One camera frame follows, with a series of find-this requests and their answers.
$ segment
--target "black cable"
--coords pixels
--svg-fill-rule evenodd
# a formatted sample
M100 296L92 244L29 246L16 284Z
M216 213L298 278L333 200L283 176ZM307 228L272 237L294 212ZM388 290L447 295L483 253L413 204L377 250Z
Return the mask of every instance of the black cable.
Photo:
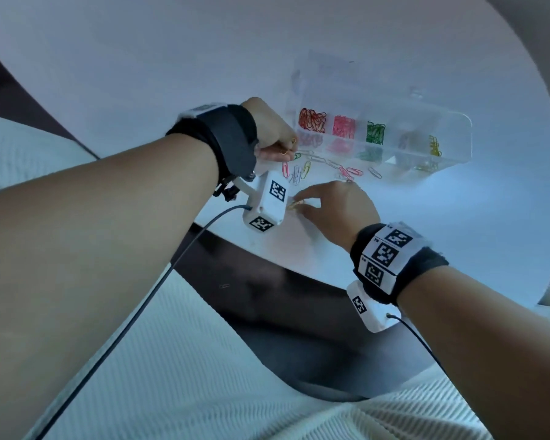
M187 247L184 248L184 250L181 252L181 254L177 257L175 262L173 264L171 264L171 266L169 267L167 272L165 272L163 277L157 282L157 284L155 285L153 290L151 290L150 294L145 299L144 303L142 303L142 305L139 307L139 309L134 314L134 316L130 319L130 321L128 322L126 327L122 330L122 332L120 332L120 335L118 335L118 337L114 340L114 342L110 345L110 347L106 349L106 352L104 352L104 354L98 359L98 361L95 362L95 364L92 366L92 368L86 374L86 376L80 381L80 384L77 385L77 387L73 390L73 392L69 395L69 397L67 397L65 402L61 405L61 407L59 407L57 412L53 415L51 420L49 420L49 423L47 423L45 425L45 427L41 430L40 434L36 437L36 440L42 440L45 437L45 435L47 435L49 429L51 429L53 427L53 425L59 419L61 414L63 414L63 411L65 411L65 409L67 409L67 407L72 403L73 399L76 398L77 394L79 394L80 391L82 390L82 388L86 385L88 380L94 375L95 371L98 370L98 368L102 365L104 360L106 358L108 358L108 356L111 354L112 350L114 350L114 348L118 345L118 343L120 343L120 340L123 339L123 337L126 335L126 333L129 331L129 329L132 327L134 322L137 320L137 318L139 318L142 311L145 310L145 307L147 307L147 304L151 302L151 300L155 296L155 293L157 293L157 290L159 290L159 288L163 285L163 283L165 282L165 280L167 279L169 274L171 272L173 272L173 269L175 268L175 266L177 265L179 260L183 257L185 252L188 251L188 249L192 246L192 244L198 240L198 237L200 237L200 235L202 233L204 233L204 231L208 227L210 227L215 221L217 221L219 218L221 218L222 216L224 216L228 212L236 210L237 208L244 208L245 210L250 210L251 209L251 207L249 207L248 205L235 205L234 207L230 207L227 210L224 210L222 213L220 213L216 217L214 217L210 222L208 222L204 227L202 227L202 229L198 232L197 235L195 235L195 237L192 239L192 241L187 245Z
M415 337L418 339L418 341L419 341L420 343L422 343L422 346L426 348L427 352L428 352L430 355L432 355L432 358L434 358L434 361L435 361L436 363L438 363L438 365L440 366L440 369L442 369L442 371L446 374L446 371L445 371L444 368L442 367L442 363L440 363L440 361L438 361L438 358L436 358L436 355L434 355L434 352L432 352L432 349L430 349L430 347L425 343L425 341L422 340L422 337L421 337L420 335L418 335L417 332L416 332L414 329L412 329L411 326L410 326L409 324L407 324L405 321L403 321L403 319L401 319L400 317L397 317L397 316L395 316L395 315L391 315L391 313L388 313L388 314L386 315L386 317L391 318L391 319L394 319L394 320L397 320L397 321L401 321L401 323L402 323L405 327L407 327L411 333L413 333L413 334L415 335Z

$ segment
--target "white table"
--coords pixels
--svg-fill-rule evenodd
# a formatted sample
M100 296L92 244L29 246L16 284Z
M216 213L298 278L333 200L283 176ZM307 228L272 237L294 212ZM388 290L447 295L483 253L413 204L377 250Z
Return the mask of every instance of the white table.
M533 306L550 280L550 97L484 0L0 0L0 60L102 156L156 139L207 101L258 95L281 111L308 49L469 115L473 162L361 185L384 221L409 223L454 266ZM330 178L315 169L300 188ZM196 222L225 207L210 200ZM211 230L320 281L354 278L348 256L293 216L271 235L237 212Z

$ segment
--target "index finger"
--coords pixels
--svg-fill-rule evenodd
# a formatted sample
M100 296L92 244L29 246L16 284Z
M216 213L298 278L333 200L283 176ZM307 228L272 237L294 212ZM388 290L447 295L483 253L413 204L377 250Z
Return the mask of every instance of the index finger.
M298 200L304 200L304 199L310 199L310 198L320 199L323 196L323 194L326 192L326 189L328 188L329 184L331 184L331 182L326 182L325 184L311 185L308 188L297 193L293 197L293 200L298 201Z

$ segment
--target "clear plastic container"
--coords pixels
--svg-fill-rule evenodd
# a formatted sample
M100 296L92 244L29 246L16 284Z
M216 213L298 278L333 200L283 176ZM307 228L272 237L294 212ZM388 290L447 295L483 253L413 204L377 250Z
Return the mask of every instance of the clear plastic container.
M300 151L426 172L471 160L468 116L380 93L359 77L348 62L322 54L310 53L297 63L288 113Z

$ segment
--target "human arm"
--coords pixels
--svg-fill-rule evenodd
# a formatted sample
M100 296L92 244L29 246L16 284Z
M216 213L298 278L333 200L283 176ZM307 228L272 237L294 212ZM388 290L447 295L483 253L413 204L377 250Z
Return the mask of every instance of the human arm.
M297 210L350 251L381 220L354 183L309 187L321 208ZM398 296L448 377L495 438L550 438L550 323L449 266L423 273Z
M262 155L292 159L291 128L243 106ZM21 438L142 300L217 181L211 148L171 134L0 191L0 439Z

